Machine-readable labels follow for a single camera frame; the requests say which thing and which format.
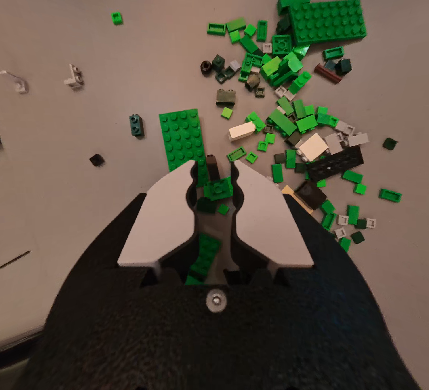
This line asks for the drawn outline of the teal lego brick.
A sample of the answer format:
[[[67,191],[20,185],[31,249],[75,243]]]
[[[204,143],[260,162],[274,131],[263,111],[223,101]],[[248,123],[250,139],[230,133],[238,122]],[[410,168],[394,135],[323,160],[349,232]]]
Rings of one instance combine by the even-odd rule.
[[[144,126],[142,118],[138,114],[129,116],[131,135],[137,138],[144,138]]]

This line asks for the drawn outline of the grey lego bracket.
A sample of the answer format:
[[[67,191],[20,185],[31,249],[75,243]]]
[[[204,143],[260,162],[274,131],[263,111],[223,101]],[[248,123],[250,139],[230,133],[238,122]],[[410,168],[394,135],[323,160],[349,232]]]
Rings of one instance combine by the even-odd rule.
[[[83,78],[81,70],[73,64],[69,64],[70,78],[63,80],[66,86],[71,87],[73,90],[77,90],[83,87]]]

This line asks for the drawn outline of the clear lego piece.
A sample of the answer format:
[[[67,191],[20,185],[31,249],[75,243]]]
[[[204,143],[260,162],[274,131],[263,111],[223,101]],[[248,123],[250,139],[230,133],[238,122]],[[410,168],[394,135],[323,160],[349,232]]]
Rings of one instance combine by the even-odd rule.
[[[27,84],[27,82],[22,77],[16,76],[16,75],[14,75],[14,74],[6,71],[6,70],[1,70],[0,71],[0,75],[6,76],[11,81],[13,81],[15,90],[19,94],[26,94],[26,93],[28,93],[28,91],[29,91],[28,84]]]

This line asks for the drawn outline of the pile of green lego pieces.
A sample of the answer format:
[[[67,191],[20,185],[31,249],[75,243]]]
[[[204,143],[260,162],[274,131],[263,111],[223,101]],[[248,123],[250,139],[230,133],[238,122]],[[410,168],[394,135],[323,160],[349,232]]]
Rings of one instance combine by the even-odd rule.
[[[360,168],[364,163],[314,183],[308,179],[306,170],[310,162],[302,161],[295,146],[300,140],[305,141],[318,133],[328,144],[329,149],[314,161],[349,147],[360,146],[363,161],[365,157],[369,157],[369,163],[373,169],[371,175],[378,177],[379,183],[375,185],[378,191],[377,197],[378,201],[383,201],[377,205],[377,211],[382,217],[383,233],[380,239],[370,236],[370,240],[372,244],[387,245],[391,248],[399,239],[397,232],[401,227],[401,219],[398,219],[392,211],[392,206],[400,203],[402,195],[392,189],[398,180],[394,175],[397,167],[395,164],[389,164],[392,159],[387,157],[387,153],[392,153],[397,145],[397,139],[389,136],[384,138],[384,136],[399,133],[398,128],[402,127],[399,123],[400,115],[394,114],[393,110],[388,110],[386,105],[381,104],[381,93],[377,93],[374,98],[361,97],[360,99],[351,96],[351,90],[348,90],[348,94],[344,94],[341,104],[345,108],[341,110],[340,115],[352,115],[357,119],[357,125],[350,124],[347,120],[338,118],[335,112],[331,112],[338,107],[334,102],[318,100],[316,105],[313,102],[303,102],[302,91],[306,91],[306,85],[309,82],[312,86],[329,83],[333,87],[338,87],[341,83],[334,84],[314,71],[310,73],[306,70],[303,60],[308,50],[311,47],[319,49],[326,44],[344,44],[362,40],[331,41],[307,46],[295,44],[289,7],[293,3],[310,2],[322,1],[278,0],[276,9],[280,19],[276,32],[269,42],[266,40],[268,22],[265,19],[260,19],[257,27],[247,24],[244,18],[208,25],[208,34],[224,35],[227,32],[231,42],[240,43],[245,54],[242,62],[232,61],[229,65],[225,64],[225,60],[220,55],[216,55],[210,61],[211,73],[203,76],[214,75],[222,85],[239,73],[239,82],[248,90],[247,95],[254,95],[256,99],[263,98],[267,86],[273,91],[276,100],[275,107],[269,108],[269,113],[260,114],[259,110],[252,111],[244,119],[244,123],[252,121],[256,126],[254,134],[245,138],[255,137],[258,140],[257,152],[246,151],[240,146],[228,154],[227,159],[228,162],[246,159],[247,162],[254,164],[260,153],[266,153],[275,144],[275,138],[278,135],[278,138],[285,142],[285,150],[273,157],[271,180],[276,185],[285,183],[284,171],[303,174],[306,177],[303,185],[295,192],[291,190],[290,194],[295,195],[296,200],[300,201],[310,214],[315,209],[320,209],[324,215],[321,221],[323,230],[329,232],[331,237],[336,237],[340,246],[348,251],[352,244],[358,245],[365,241],[367,234],[364,232],[374,231],[377,220],[362,214],[360,204],[355,203],[348,204],[346,212],[342,215],[337,213],[330,198],[327,198],[321,189],[326,186],[327,179],[341,177],[348,183],[353,183],[355,196],[365,196],[369,192],[374,198],[375,190],[368,190],[364,183],[364,175],[356,171],[356,168]],[[342,45],[324,49],[323,60],[321,65],[341,76],[341,81],[352,71],[352,61],[346,57]]]

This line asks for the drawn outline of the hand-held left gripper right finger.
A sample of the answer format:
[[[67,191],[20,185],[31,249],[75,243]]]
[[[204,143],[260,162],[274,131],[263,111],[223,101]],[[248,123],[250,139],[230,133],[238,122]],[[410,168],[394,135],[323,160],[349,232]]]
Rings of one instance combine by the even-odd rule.
[[[247,275],[267,269],[310,269],[314,260],[286,197],[274,181],[245,163],[230,164],[233,185],[230,254]]]

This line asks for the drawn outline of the long green lego plate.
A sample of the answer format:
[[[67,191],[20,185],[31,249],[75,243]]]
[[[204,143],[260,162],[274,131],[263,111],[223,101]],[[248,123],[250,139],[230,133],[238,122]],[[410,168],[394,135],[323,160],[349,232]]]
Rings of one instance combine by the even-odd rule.
[[[189,160],[198,164],[197,187],[209,182],[206,153],[197,109],[159,115],[169,171]]]

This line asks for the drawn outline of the black lego plate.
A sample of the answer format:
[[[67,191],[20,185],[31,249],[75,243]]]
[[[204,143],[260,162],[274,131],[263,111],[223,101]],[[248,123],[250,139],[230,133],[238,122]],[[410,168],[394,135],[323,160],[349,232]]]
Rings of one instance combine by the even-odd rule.
[[[344,149],[334,155],[308,163],[308,179],[316,183],[331,176],[343,173],[364,163],[360,146]]]

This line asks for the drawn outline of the brown grooved lego tile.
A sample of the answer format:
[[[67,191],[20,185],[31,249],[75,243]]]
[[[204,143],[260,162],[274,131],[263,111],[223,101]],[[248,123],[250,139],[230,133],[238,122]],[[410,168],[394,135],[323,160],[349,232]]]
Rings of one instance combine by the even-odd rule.
[[[338,76],[334,71],[329,70],[320,63],[316,65],[316,67],[314,68],[314,72],[334,84],[338,84],[342,80],[341,76]]]

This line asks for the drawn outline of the small green lego plate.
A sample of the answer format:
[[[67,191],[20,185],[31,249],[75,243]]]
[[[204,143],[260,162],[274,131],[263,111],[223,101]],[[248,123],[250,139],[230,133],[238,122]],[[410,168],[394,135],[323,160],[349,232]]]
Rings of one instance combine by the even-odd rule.
[[[185,285],[202,285],[205,283],[208,272],[221,245],[222,241],[219,239],[206,233],[200,233],[199,255],[189,268]]]

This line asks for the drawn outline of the dark brown lego brick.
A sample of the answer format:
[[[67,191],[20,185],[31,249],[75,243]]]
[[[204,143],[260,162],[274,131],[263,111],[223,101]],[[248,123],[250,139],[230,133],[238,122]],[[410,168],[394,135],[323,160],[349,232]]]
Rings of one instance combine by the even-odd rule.
[[[206,164],[208,170],[208,176],[211,182],[220,180],[220,173],[217,165],[217,159],[214,155],[206,156]]]

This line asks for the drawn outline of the white lego brick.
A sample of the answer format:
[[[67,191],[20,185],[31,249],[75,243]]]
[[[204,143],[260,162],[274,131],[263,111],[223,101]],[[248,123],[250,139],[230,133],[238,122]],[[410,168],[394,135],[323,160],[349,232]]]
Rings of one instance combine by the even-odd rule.
[[[233,142],[254,134],[255,130],[256,126],[252,121],[246,122],[228,129],[228,138]]]
[[[305,141],[300,140],[295,147],[297,154],[305,163],[313,162],[323,152],[329,149],[328,144],[318,133],[315,133]]]

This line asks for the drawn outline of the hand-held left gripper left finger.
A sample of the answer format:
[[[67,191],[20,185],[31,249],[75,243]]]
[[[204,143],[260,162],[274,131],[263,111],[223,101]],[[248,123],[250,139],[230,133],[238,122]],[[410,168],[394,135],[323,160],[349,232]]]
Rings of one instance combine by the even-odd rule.
[[[199,255],[196,202],[198,163],[189,160],[147,192],[119,255],[120,267],[187,273]]]

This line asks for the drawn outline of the green square lego plate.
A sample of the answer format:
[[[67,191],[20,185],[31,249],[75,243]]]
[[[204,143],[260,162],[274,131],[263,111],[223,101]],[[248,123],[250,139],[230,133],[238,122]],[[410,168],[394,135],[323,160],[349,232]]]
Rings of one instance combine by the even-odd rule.
[[[211,201],[232,197],[233,185],[231,183],[231,177],[222,178],[220,180],[207,183],[203,187],[203,194],[205,198],[208,198]]]

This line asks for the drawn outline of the large green lego plate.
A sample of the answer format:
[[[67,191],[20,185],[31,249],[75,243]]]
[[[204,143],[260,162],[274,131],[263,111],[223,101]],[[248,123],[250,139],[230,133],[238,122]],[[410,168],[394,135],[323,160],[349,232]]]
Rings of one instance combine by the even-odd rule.
[[[362,39],[367,35],[360,0],[293,3],[289,18],[298,46]]]

